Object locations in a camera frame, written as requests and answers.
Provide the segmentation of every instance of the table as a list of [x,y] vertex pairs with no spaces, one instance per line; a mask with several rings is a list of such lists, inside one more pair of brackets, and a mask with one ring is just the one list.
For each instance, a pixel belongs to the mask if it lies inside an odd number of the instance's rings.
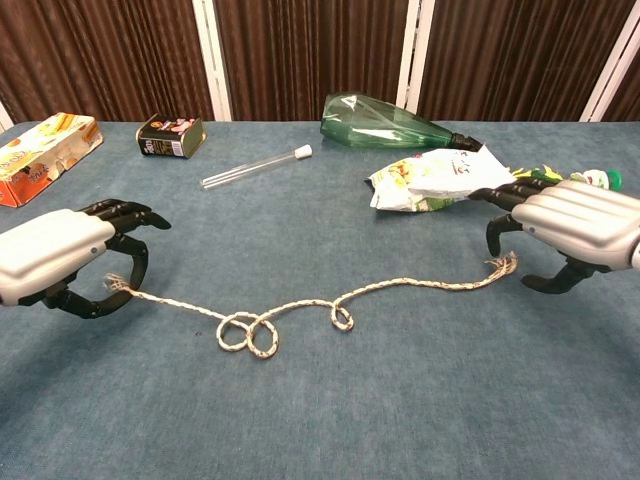
[[[640,196],[639,123],[439,123],[505,165],[616,167]],[[28,205],[0,210],[0,231],[105,198],[149,205],[172,229],[131,234],[150,250],[141,290],[225,314],[491,271],[497,207],[369,207],[364,179],[416,151],[342,147],[316,122],[247,122],[208,123],[189,160],[144,157],[138,126],[101,123],[105,143]],[[199,187],[305,143],[302,163]],[[470,292],[371,293],[348,304],[349,333],[324,308],[280,315],[266,361],[221,350],[211,318],[140,299],[97,320],[2,308],[0,478],[640,478],[640,277],[596,274],[545,296],[518,279],[553,275],[563,258],[522,233],[503,246],[519,255],[513,275]],[[102,276],[128,268],[107,253],[72,287],[105,296]]]

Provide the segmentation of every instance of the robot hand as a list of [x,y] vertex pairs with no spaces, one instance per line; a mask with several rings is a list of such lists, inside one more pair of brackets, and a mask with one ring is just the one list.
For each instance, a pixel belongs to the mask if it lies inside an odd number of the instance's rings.
[[489,251],[500,253],[500,234],[523,230],[554,247],[567,264],[551,279],[527,275],[527,287],[542,293],[571,290],[595,272],[640,270],[640,200],[573,180],[558,183],[522,178],[469,195],[510,214],[487,226]]
[[131,299],[117,292],[90,301],[72,292],[68,283],[78,270],[107,249],[131,255],[131,285],[138,288],[148,264],[144,242],[126,232],[140,225],[166,230],[169,222],[149,207],[133,202],[104,200],[79,211],[50,212],[0,235],[0,304],[33,305],[42,301],[82,318],[108,315]]

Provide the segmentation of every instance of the wrist of robotic hand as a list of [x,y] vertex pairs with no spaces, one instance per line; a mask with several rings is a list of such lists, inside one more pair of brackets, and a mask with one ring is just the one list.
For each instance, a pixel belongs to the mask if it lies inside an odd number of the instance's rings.
[[500,235],[524,231],[555,248],[566,265],[553,278],[527,275],[522,282],[542,293],[570,291],[595,272],[640,270],[640,200],[572,180],[557,183],[522,178],[469,195],[511,213],[487,225],[492,255],[500,253]]
[[169,222],[135,202],[104,200],[81,210],[56,210],[0,235],[0,303],[30,306],[42,301],[82,318],[108,315],[131,295],[116,292],[101,301],[69,290],[78,271],[106,250],[130,255],[130,285],[144,279],[149,252],[144,242],[126,235],[141,225],[166,230]]

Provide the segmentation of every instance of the brown curtain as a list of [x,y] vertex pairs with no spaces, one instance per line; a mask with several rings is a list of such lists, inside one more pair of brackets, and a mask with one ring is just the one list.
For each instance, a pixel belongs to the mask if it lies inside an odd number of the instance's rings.
[[640,121],[640,52],[636,54],[602,119],[610,122]]
[[395,103],[408,0],[216,0],[234,120],[318,120],[330,92]]
[[634,2],[438,0],[418,113],[577,121]]
[[213,119],[191,0],[1,0],[0,100],[14,122]]

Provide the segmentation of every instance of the braided rope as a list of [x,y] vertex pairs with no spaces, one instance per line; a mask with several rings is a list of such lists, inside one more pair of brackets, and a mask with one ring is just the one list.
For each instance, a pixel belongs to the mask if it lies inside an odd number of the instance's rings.
[[[383,288],[389,288],[398,285],[411,285],[415,287],[426,287],[426,288],[438,288],[442,290],[451,290],[451,291],[466,291],[466,290],[475,290],[478,288],[485,287],[500,278],[510,275],[513,273],[517,267],[518,260],[513,252],[509,253],[509,255],[497,259],[488,260],[485,263],[489,263],[495,267],[495,270],[491,275],[487,276],[483,280],[478,282],[466,282],[466,283],[446,283],[440,281],[431,281],[431,280],[416,280],[414,278],[394,278],[391,280],[384,280],[382,282],[371,283],[361,288],[357,288],[350,292],[347,292],[332,302],[328,300],[322,299],[307,299],[307,300],[298,300],[295,302],[285,303],[279,307],[272,308],[271,310],[267,310],[266,312],[257,315],[255,313],[250,312],[235,312],[231,315],[224,315],[222,313],[215,312],[213,310],[209,310],[207,308],[199,307],[197,305],[192,305],[186,302],[180,302],[178,300],[173,300],[171,298],[163,298],[157,297],[155,295],[151,295],[149,293],[141,292],[139,290],[132,289],[127,281],[115,274],[108,274],[105,277],[105,285],[108,289],[113,291],[125,291],[130,293],[132,296],[136,298],[141,298],[144,300],[149,300],[156,303],[161,303],[165,305],[171,305],[177,308],[183,308],[186,310],[191,310],[193,312],[200,313],[202,315],[206,315],[208,317],[216,318],[220,320],[218,324],[218,328],[216,330],[216,338],[218,340],[218,345],[223,350],[227,352],[238,352],[247,348],[251,353],[253,353],[256,357],[261,359],[267,359],[273,356],[278,350],[280,337],[278,335],[278,331],[271,321],[270,318],[275,315],[281,314],[288,310],[294,310],[296,308],[302,307],[326,307],[331,310],[331,323],[334,327],[342,332],[350,331],[354,325],[355,321],[353,316],[349,311],[342,306],[342,304],[348,300],[351,300],[360,295],[364,295],[365,293],[372,292],[374,290],[380,290]],[[245,323],[241,321],[241,319],[250,320],[250,322]],[[241,342],[235,344],[228,344],[224,341],[224,334],[229,325],[233,325],[234,327],[240,328],[244,330],[245,335],[244,339]],[[255,338],[256,329],[258,327],[264,327],[271,333],[271,347],[267,350],[261,350],[255,346],[253,340]]]

